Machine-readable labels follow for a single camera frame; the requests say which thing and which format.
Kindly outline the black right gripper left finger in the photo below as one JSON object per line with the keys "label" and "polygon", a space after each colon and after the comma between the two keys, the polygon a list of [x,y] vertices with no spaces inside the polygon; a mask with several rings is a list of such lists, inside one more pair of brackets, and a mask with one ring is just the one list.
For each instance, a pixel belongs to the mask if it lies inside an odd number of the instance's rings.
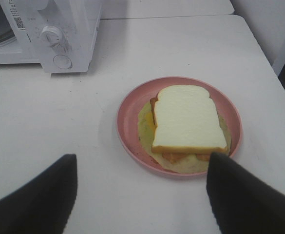
{"label": "black right gripper left finger", "polygon": [[63,233],[77,189],[77,158],[66,154],[0,199],[0,234]]}

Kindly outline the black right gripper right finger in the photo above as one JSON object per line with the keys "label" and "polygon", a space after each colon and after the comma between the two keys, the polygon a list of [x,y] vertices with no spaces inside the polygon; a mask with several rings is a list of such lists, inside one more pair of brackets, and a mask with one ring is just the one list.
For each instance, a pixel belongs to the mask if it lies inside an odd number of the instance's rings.
{"label": "black right gripper right finger", "polygon": [[206,190],[221,233],[285,234],[285,195],[225,154],[211,154]]}

